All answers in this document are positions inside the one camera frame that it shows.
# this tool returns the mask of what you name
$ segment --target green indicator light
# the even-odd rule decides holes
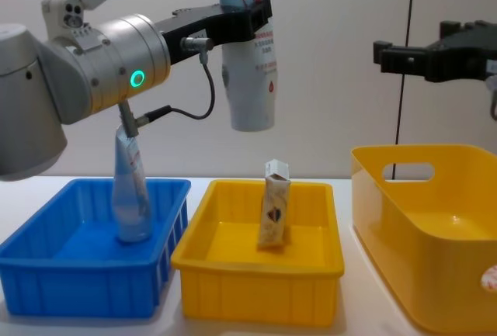
[[[133,72],[130,78],[130,84],[132,88],[140,88],[145,82],[145,73],[142,70],[136,70]]]

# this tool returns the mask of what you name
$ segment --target blue bin rim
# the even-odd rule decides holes
[[[3,258],[2,254],[4,250],[14,241],[24,229],[26,229],[30,224],[34,223],[34,220],[40,217],[40,215],[44,212],[45,209],[50,208],[52,204],[56,202],[56,199],[64,195],[68,192],[69,189],[74,187],[77,183],[107,183],[113,182],[113,178],[77,178],[68,182],[62,189],[60,189],[54,196],[50,198],[41,208],[39,208],[25,223],[23,223],[13,234],[11,234],[2,244],[0,244],[0,270],[2,268],[27,268],[27,269],[36,269],[36,270],[53,270],[57,269],[58,271],[85,271],[92,272],[98,271],[101,272],[102,268],[106,268],[108,270],[112,269],[122,269],[122,268],[143,268],[147,266],[153,266],[157,263],[159,259],[162,249],[164,247],[164,242],[167,239],[167,236],[174,229],[174,219],[181,213],[181,207],[183,203],[186,201],[186,197],[188,195],[188,191],[192,186],[192,182],[188,179],[181,178],[147,178],[147,183],[149,182],[160,182],[160,183],[182,183],[182,187],[178,192],[178,197],[174,204],[171,207],[171,210],[175,210],[176,213],[170,213],[168,215],[167,220],[164,222],[165,227],[169,227],[169,229],[163,229],[160,233],[157,243],[154,246],[154,249],[151,253],[151,257],[148,260],[140,260],[135,262],[122,262],[122,261],[74,261],[74,260],[52,260],[49,258]]]

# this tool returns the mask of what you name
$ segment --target white wall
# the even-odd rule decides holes
[[[109,0],[88,19],[96,24],[139,12],[160,20],[174,9],[216,1]],[[147,173],[260,176],[263,162],[276,157],[290,163],[292,176],[348,176],[352,147],[394,143],[401,78],[379,72],[372,61],[372,43],[405,42],[408,4],[409,0],[273,0],[280,74],[275,127],[250,134],[230,128],[221,51],[215,50],[210,56],[219,97],[214,114],[203,122],[171,115],[144,128],[139,141]],[[414,0],[411,44],[434,41],[443,19],[495,20],[492,5],[492,0]],[[24,23],[36,36],[45,37],[40,0],[0,0],[0,22]],[[136,114],[164,104],[200,113],[208,99],[202,69],[192,58],[174,66],[163,86],[130,104]],[[462,113],[470,120],[463,121]],[[68,148],[48,173],[111,175],[118,124],[117,109],[112,108],[66,126]],[[452,128],[449,133],[446,124]],[[481,83],[438,87],[421,78],[407,79],[402,143],[455,140],[497,150],[493,124]]]

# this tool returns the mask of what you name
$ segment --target cable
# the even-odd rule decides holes
[[[187,111],[183,109],[177,109],[175,107],[171,107],[169,105],[161,107],[160,109],[156,109],[154,111],[150,111],[149,113],[145,113],[144,117],[147,118],[147,123],[151,123],[152,121],[156,121],[157,119],[167,115],[168,113],[180,113],[181,115],[187,116],[190,119],[194,120],[203,120],[206,119],[207,117],[210,116],[214,109],[214,103],[216,102],[216,91],[214,87],[214,80],[212,79],[212,75],[210,74],[209,68],[207,64],[202,64],[203,70],[205,71],[205,74],[207,75],[207,79],[209,80],[209,87],[210,87],[210,104],[209,108],[203,115],[193,115],[192,113],[188,113]]]

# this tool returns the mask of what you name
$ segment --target blue plastic bin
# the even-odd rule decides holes
[[[150,239],[116,239],[112,179],[78,179],[0,245],[10,313],[151,317],[169,278],[169,259],[188,224],[186,180],[147,180]]]

